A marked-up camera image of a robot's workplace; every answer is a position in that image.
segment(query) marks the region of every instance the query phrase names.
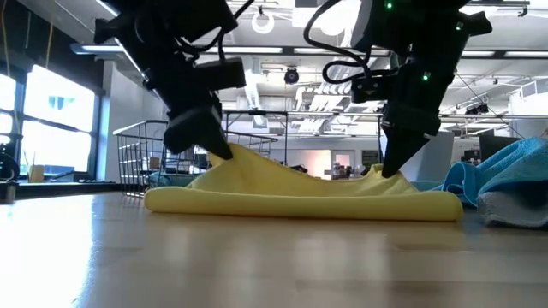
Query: blue cloth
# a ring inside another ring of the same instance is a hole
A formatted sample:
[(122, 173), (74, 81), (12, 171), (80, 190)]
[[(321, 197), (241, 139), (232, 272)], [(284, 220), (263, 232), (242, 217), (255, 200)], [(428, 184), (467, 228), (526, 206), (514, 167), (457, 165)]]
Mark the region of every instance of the blue cloth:
[(477, 206), (480, 194), (514, 189), (527, 182), (548, 180), (548, 140), (517, 141), (474, 167), (456, 163), (444, 184), (435, 190), (459, 195), (463, 203)]

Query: wooden table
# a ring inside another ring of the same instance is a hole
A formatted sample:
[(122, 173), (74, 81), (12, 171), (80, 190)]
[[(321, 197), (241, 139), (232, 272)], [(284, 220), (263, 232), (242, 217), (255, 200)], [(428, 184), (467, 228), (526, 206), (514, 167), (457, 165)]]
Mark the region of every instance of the wooden table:
[(548, 234), (152, 214), (119, 193), (0, 206), (0, 307), (546, 307)]

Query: yellow cloth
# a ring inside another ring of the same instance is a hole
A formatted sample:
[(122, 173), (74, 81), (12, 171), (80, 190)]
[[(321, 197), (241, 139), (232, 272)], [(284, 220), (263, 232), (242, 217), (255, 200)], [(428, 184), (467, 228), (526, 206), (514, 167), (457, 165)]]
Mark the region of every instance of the yellow cloth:
[(418, 192), (402, 174), (389, 179), (375, 165), (362, 179), (312, 178), (230, 145), (234, 158), (210, 155), (213, 168), (188, 187), (160, 187), (146, 193), (148, 210), (234, 216), (456, 221), (462, 216), (450, 192)]

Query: metal wire cart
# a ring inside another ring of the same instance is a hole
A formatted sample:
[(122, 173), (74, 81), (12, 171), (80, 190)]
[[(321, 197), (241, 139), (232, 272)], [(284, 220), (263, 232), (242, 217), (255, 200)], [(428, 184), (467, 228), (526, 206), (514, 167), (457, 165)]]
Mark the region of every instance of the metal wire cart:
[[(122, 193), (143, 197), (149, 188), (184, 187), (209, 169), (206, 151), (195, 146), (178, 155), (164, 147), (167, 121), (149, 120), (116, 130), (118, 167)], [(243, 145), (262, 157), (270, 158), (277, 139), (249, 133), (225, 131), (230, 143)]]

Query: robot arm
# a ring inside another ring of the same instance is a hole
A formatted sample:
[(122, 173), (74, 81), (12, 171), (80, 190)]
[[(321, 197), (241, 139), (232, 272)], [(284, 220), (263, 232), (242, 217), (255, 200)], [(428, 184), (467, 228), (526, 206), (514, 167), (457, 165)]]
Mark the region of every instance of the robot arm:
[[(339, 52), (355, 62), (337, 61), (325, 67), (329, 82), (352, 82), (355, 103), (387, 100), (382, 127), (388, 138), (383, 176), (390, 177), (413, 156), (440, 127), (439, 105), (454, 78), (456, 65), (471, 36), (489, 33), (485, 14), (465, 15), (459, 9), (468, 0), (362, 0), (352, 47), (369, 55), (376, 45), (394, 51), (407, 61), (390, 71), (371, 71), (367, 60), (347, 50), (309, 38), (312, 24), (341, 0), (327, 0), (305, 28), (305, 40), (316, 47)], [(95, 43), (114, 38), (170, 109), (164, 143), (178, 153), (199, 145), (229, 159), (223, 138), (221, 104), (215, 91), (245, 86), (240, 58), (225, 60), (223, 34), (237, 27), (236, 18), (253, 0), (232, 15), (224, 0), (104, 0), (120, 14), (97, 21)], [(211, 44), (190, 43), (220, 27)], [(200, 65), (195, 60), (215, 43), (221, 60)], [(330, 80), (333, 65), (363, 67), (364, 73), (346, 80)]]

